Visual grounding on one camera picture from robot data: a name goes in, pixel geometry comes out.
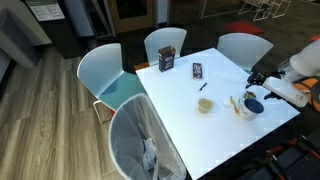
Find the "laminate floorboard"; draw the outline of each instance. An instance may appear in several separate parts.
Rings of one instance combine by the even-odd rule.
[[[15,67],[0,102],[1,180],[122,179],[109,155],[109,122],[100,124],[77,78],[80,60],[49,48],[36,68]]]

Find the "small box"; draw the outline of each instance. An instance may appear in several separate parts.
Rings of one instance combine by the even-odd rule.
[[[173,68],[174,66],[174,56],[176,49],[171,46],[164,47],[158,50],[159,52],[159,70],[164,72]]]

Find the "trash bag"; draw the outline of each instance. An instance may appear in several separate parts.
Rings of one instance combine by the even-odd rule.
[[[111,159],[126,179],[186,177],[186,168],[145,94],[131,97],[114,114],[109,149]]]

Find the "white bowl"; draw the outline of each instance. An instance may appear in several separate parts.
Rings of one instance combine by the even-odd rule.
[[[201,113],[207,113],[213,108],[213,101],[207,98],[201,98],[198,101],[198,109]]]

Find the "red object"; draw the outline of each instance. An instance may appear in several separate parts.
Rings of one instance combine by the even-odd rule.
[[[111,110],[111,109],[110,109],[110,112],[112,116],[114,115],[114,113],[116,113],[114,110]]]
[[[282,176],[282,174],[278,174],[278,179],[279,179],[279,180],[286,180],[286,179]]]
[[[310,153],[311,153],[314,157],[316,157],[317,159],[319,159],[319,160],[320,160],[320,155],[319,155],[319,154],[317,154],[315,151],[310,150]]]
[[[297,138],[291,139],[288,142],[288,145],[290,145],[290,146],[295,146],[296,144],[298,144],[298,139]]]
[[[268,154],[276,154],[276,153],[279,153],[279,152],[282,152],[284,151],[284,148],[282,146],[277,146],[275,148],[272,148],[270,150],[267,151]]]
[[[258,35],[262,34],[263,30],[259,29],[246,21],[237,21],[228,23],[225,25],[225,29],[232,33],[247,33],[247,34],[253,34]]]
[[[320,39],[320,35],[313,36],[310,39],[311,39],[311,41],[316,41],[316,40]]]

